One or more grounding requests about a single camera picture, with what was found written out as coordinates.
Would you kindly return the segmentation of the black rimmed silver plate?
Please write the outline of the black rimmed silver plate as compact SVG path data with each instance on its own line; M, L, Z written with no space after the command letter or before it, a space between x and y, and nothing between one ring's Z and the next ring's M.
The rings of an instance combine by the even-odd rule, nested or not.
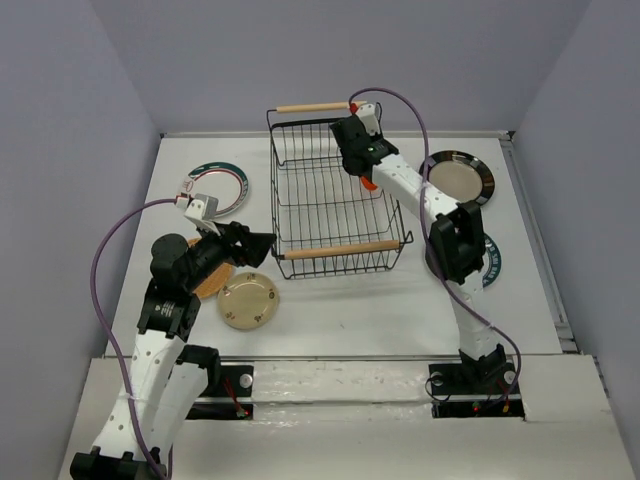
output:
M433 153L426 164L429 182L459 202L475 201L484 205L492 198L496 182L491 169L479 158L459 150ZM423 174L425 164L418 173Z

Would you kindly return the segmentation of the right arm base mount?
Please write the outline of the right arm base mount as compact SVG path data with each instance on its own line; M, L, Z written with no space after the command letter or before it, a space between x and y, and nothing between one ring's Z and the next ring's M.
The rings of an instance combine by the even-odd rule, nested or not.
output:
M511 386L515 366L508 362L496 379L474 385L463 376L461 363L429 365L425 393L434 419L525 419L519 385Z

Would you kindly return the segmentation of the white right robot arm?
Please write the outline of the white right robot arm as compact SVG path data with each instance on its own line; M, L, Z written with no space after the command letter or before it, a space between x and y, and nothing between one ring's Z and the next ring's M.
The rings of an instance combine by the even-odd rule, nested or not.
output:
M510 395L520 374L505 378L504 345L515 342L480 313L482 268L486 251L482 214L474 201L461 203L431 184L427 168L418 172L386 140L377 118L352 114L330 125L344 170L369 180L398 200L419 219L429 268L447 291L459 332L460 362L456 377L481 395Z

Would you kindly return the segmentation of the white plate teal lettered rim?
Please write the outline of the white plate teal lettered rim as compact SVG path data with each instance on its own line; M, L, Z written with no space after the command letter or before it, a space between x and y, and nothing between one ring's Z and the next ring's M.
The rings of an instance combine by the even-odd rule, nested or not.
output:
M439 283L466 293L480 292L496 281L502 271L502 255L497 244L484 234L484 247L479 237L464 235L422 235L425 241L424 261Z

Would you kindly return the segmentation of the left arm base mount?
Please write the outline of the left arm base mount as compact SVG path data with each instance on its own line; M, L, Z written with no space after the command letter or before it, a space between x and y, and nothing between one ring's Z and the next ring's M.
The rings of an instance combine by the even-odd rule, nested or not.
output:
M210 383L191 407L187 420L249 421L254 416L252 400L254 367L223 365L217 384Z

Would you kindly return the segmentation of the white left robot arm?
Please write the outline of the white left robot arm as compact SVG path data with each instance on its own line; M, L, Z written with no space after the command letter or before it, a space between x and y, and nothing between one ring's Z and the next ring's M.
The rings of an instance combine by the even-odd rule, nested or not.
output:
M166 234L151 247L151 280L123 385L91 450L74 455L74 479L166 479L174 439L200 395L221 383L217 349L189 343L201 301L195 293L218 267L259 267L276 241L238 222L217 223L194 245Z

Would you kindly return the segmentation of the orange plate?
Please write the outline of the orange plate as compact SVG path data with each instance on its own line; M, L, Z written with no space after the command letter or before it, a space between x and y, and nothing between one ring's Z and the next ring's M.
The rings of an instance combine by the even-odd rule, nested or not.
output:
M363 187L370 192L376 191L378 189L378 186L375 185L373 182L371 182L370 180L368 180L366 177L361 177L360 181L363 185Z

